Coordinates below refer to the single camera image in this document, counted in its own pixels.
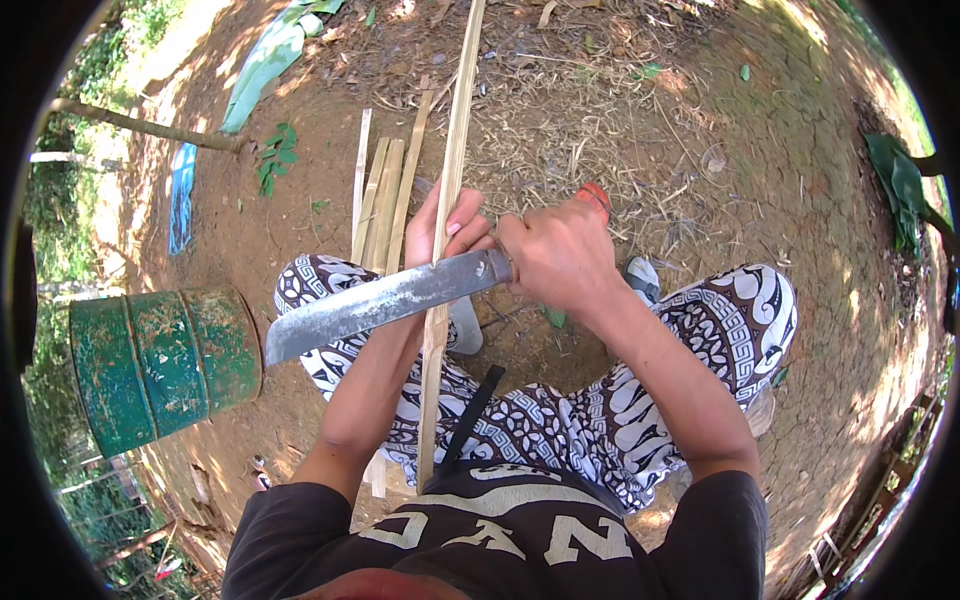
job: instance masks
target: hand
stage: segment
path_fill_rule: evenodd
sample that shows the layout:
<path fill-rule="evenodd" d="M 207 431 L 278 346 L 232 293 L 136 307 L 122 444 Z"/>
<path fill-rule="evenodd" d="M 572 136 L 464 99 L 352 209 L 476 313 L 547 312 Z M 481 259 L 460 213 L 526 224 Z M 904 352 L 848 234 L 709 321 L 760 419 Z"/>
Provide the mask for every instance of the hand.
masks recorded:
<path fill-rule="evenodd" d="M 581 201 L 508 215 L 497 226 L 514 261 L 511 291 L 583 319 L 626 282 L 616 270 L 604 219 Z"/>
<path fill-rule="evenodd" d="M 477 214 L 483 195 L 475 189 L 463 188 L 457 205 L 446 220 L 446 233 L 451 236 L 444 258 L 474 250 L 496 247 L 490 237 L 490 221 Z M 440 204 L 440 181 L 426 195 L 423 206 L 410 220 L 404 250 L 404 269 L 413 269 L 433 260 L 433 237 L 437 229 L 437 207 Z"/>

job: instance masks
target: green metal barrel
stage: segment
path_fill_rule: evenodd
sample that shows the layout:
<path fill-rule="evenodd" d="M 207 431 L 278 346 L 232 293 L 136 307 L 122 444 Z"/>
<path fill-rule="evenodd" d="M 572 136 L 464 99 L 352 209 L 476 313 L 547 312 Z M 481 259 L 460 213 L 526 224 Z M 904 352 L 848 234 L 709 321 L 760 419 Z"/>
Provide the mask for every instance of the green metal barrel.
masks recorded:
<path fill-rule="evenodd" d="M 113 456 L 260 392 L 253 319 L 231 286 L 70 304 L 70 349 L 93 438 Z"/>

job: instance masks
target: person's left hand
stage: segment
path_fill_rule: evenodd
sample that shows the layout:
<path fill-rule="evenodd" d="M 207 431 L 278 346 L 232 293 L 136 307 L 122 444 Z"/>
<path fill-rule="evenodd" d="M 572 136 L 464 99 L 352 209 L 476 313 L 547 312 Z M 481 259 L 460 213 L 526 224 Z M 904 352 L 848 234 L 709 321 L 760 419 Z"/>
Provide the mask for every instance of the person's left hand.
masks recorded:
<path fill-rule="evenodd" d="M 457 205 L 446 220 L 446 232 L 450 242 L 446 245 L 444 258 L 471 252 L 489 250 L 496 247 L 490 237 L 490 222 L 487 217 L 477 214 L 477 208 L 483 203 L 483 194 L 475 189 L 462 188 Z M 440 204 L 440 182 L 427 194 L 423 206 L 407 225 L 404 243 L 404 269 L 413 269 L 433 260 L 433 237 L 437 229 L 437 208 Z"/>

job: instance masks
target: patterned pants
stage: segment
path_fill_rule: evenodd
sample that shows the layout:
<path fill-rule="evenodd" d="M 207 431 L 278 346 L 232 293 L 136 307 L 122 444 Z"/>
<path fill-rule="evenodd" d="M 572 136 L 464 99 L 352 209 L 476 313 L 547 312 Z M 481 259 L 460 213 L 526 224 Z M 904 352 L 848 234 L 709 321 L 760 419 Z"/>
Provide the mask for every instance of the patterned pants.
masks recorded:
<path fill-rule="evenodd" d="M 305 254 L 280 274 L 274 294 L 277 313 L 377 277 L 340 258 Z M 797 326 L 790 282 L 764 264 L 689 285 L 661 300 L 653 311 L 716 373 L 744 410 L 770 381 Z M 351 336 L 300 358 L 327 400 L 368 335 Z M 417 478 L 420 367 L 418 357 L 380 449 L 403 466 L 411 485 Z M 435 463 L 443 460 L 477 387 L 444 361 Z M 570 470 L 611 490 L 627 512 L 650 504 L 654 486 L 684 464 L 657 406 L 621 362 L 569 396 L 539 383 L 495 396 L 474 425 L 461 458 Z"/>

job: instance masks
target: machete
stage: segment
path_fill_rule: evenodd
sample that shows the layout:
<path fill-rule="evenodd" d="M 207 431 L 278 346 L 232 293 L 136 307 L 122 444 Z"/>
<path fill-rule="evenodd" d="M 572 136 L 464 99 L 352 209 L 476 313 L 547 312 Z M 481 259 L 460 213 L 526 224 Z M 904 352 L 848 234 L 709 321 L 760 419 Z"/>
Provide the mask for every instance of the machete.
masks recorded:
<path fill-rule="evenodd" d="M 494 249 L 459 254 L 356 285 L 274 321 L 267 331 L 264 358 L 269 367 L 513 278 L 507 254 Z"/>

